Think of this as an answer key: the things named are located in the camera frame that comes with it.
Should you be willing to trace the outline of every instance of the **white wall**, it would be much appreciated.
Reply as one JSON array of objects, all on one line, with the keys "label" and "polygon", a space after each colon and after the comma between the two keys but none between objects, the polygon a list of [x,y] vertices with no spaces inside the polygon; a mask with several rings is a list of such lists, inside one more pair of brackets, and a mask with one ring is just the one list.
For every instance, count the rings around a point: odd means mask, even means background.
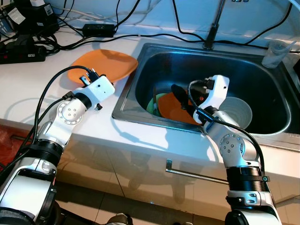
[{"label": "white wall", "polygon": [[[63,5],[63,0],[46,1],[56,6]],[[135,2],[136,0],[121,0],[119,12],[130,11]],[[218,2],[219,0],[176,0],[181,28],[208,31]],[[147,3],[148,0],[141,0],[136,10],[145,10]],[[67,8],[70,8],[71,4],[72,0],[67,0]],[[107,16],[115,14],[116,4],[117,0],[75,0],[73,9]],[[288,5],[288,0],[249,0],[248,3],[227,0],[220,20],[219,33],[253,36],[283,18]],[[133,15],[127,22],[134,23],[140,18],[142,15]],[[162,0],[141,25],[176,28],[172,0]],[[293,7],[286,22],[264,37],[300,41],[300,12]]]}]

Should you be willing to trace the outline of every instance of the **faucet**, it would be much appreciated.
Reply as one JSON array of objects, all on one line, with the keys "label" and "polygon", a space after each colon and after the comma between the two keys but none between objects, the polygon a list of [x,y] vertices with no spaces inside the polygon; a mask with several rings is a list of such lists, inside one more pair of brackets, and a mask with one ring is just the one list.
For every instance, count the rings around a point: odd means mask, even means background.
[{"label": "faucet", "polygon": [[[241,2],[242,0],[232,0],[234,2]],[[208,36],[203,44],[203,48],[206,50],[212,50],[213,48],[213,43],[215,41],[216,38],[216,34],[219,28],[219,21],[221,18],[221,14],[223,12],[223,8],[224,8],[224,4],[225,4],[226,0],[220,0],[219,2],[219,6],[217,9],[217,14],[215,17],[215,21],[212,23],[211,27],[210,27],[210,31],[208,33]]]}]

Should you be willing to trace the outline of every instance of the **green object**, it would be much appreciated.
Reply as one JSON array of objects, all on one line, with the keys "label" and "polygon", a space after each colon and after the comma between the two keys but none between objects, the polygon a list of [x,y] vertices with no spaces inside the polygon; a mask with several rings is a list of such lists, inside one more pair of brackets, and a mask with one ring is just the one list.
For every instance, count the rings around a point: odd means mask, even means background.
[{"label": "green object", "polygon": [[[158,110],[158,99],[162,96],[166,95],[166,93],[161,93],[161,94],[157,94],[156,95],[156,102],[157,102],[157,111],[158,111],[158,116],[161,116]],[[150,100],[150,102],[147,105],[147,112],[153,114],[154,111],[154,107],[153,107],[153,98]]]}]

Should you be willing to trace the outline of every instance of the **white bowl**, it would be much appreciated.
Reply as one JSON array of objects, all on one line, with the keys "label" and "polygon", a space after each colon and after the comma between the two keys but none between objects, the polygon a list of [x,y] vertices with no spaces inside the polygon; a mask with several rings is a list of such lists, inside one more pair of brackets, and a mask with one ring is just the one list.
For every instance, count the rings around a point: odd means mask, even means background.
[{"label": "white bowl", "polygon": [[252,110],[247,102],[242,99],[226,97],[224,102],[220,105],[219,110],[227,113],[242,129],[247,128],[251,123]]}]

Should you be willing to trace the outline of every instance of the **clear cup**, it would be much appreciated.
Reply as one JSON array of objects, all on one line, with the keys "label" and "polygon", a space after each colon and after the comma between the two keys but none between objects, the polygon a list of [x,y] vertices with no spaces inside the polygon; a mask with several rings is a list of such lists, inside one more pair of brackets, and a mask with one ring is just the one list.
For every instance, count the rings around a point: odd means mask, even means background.
[{"label": "clear cup", "polygon": [[296,41],[291,44],[277,40],[270,41],[269,48],[262,60],[262,65],[266,68],[276,68],[295,43]]}]

